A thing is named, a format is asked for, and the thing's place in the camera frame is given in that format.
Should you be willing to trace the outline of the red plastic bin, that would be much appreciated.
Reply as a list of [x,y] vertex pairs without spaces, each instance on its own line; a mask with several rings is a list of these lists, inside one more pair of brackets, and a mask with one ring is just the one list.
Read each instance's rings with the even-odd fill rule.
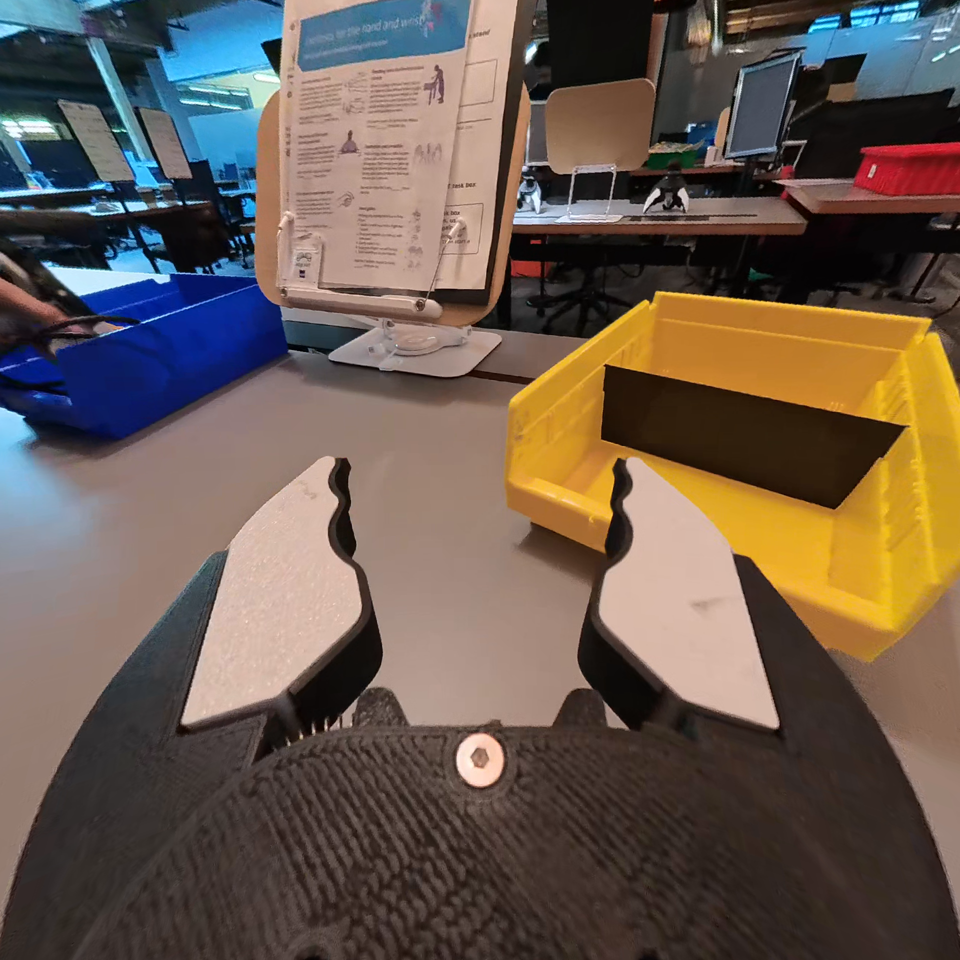
[[888,197],[957,196],[959,142],[864,147],[853,184]]

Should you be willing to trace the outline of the green plastic bin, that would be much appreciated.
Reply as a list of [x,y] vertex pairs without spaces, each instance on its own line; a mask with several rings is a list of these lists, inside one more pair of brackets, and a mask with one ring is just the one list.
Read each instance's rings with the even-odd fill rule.
[[659,141],[651,147],[644,166],[652,171],[666,171],[673,164],[681,170],[690,170],[703,165],[709,146],[705,140],[695,143]]

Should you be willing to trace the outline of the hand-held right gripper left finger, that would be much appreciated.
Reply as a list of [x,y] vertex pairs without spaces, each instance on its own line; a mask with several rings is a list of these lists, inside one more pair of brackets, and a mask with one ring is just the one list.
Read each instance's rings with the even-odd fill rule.
[[226,549],[179,726],[262,716],[282,742],[327,729],[372,683],[383,646],[355,558],[351,464],[322,457]]

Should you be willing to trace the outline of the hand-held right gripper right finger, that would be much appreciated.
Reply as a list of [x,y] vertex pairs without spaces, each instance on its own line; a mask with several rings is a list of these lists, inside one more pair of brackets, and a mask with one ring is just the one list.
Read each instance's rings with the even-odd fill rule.
[[616,461],[606,563],[582,624],[582,676],[631,730],[703,716],[756,732],[781,718],[735,553],[640,458]]

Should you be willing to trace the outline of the dark background table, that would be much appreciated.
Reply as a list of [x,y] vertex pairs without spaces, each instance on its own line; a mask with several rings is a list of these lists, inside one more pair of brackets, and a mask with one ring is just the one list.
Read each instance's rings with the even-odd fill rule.
[[66,207],[13,207],[2,205],[1,234],[19,246],[42,239],[59,239],[76,245],[94,243],[119,247],[128,239],[152,252],[193,242],[207,243],[225,237],[218,213],[208,201],[158,203],[154,206],[117,201]]

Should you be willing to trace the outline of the blue plastic bin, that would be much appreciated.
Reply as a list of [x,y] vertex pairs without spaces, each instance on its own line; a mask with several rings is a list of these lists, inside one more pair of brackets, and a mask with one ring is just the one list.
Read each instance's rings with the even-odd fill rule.
[[281,307],[251,277],[174,273],[78,300],[120,329],[51,361],[2,359],[2,409],[104,440],[125,439],[287,354]]

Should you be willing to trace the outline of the grey background table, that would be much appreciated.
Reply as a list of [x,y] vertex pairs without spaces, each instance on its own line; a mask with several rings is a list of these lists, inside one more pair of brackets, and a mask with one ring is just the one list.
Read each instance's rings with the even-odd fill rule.
[[627,200],[546,205],[516,212],[513,236],[799,236],[807,219],[779,197],[692,198],[689,210],[643,211]]

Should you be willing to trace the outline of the person's left hand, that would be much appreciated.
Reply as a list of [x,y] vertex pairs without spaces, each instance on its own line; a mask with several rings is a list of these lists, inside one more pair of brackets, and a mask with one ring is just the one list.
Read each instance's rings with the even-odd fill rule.
[[12,282],[1,279],[2,346],[67,321],[67,315],[54,304],[44,302]]

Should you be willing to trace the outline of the grey desk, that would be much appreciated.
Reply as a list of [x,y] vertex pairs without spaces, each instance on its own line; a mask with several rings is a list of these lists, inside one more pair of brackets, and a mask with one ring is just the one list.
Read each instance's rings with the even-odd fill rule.
[[292,352],[104,445],[2,411],[1,884],[104,688],[209,556],[317,459],[351,464],[378,684],[417,725],[545,726],[582,688],[601,555],[507,507],[507,379]]

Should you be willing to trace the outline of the background document stand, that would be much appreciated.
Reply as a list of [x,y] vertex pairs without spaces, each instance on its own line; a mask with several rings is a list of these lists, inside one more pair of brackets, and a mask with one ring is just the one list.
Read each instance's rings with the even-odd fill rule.
[[57,99],[56,104],[98,180],[134,184],[136,175],[102,110],[95,104]]
[[163,176],[169,181],[193,179],[183,142],[169,113],[138,106],[136,112]]

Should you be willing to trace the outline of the black office chair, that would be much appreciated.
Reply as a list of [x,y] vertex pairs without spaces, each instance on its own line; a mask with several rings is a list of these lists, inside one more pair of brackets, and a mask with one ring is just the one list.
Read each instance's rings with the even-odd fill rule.
[[577,338],[585,336],[590,325],[603,329],[635,305],[607,289],[605,267],[565,261],[541,264],[534,292],[523,300],[541,322],[540,332]]

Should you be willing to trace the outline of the black bin divider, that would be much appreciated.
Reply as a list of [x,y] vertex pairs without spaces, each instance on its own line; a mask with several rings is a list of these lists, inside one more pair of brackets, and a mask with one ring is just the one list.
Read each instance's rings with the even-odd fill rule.
[[906,429],[621,366],[603,392],[605,442],[829,510]]

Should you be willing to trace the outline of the grey computer monitor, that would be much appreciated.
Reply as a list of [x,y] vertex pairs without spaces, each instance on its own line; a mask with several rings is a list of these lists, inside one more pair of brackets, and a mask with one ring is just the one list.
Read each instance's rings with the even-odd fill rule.
[[801,50],[790,50],[739,69],[728,116],[725,159],[758,161],[777,154],[802,59]]

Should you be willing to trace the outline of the small white card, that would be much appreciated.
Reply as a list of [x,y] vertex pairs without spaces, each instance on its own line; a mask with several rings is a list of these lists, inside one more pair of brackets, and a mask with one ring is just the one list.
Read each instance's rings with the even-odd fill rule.
[[312,231],[281,231],[277,236],[277,286],[282,290],[322,287],[323,237]]

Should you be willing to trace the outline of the yellow plastic bin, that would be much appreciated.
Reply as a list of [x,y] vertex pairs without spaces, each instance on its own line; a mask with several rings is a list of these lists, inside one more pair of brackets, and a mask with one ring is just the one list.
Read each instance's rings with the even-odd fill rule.
[[[605,441],[608,365],[905,429],[830,510]],[[751,558],[827,649],[873,660],[958,577],[958,389],[926,318],[658,292],[510,401],[508,505],[604,552],[615,463],[634,456]]]

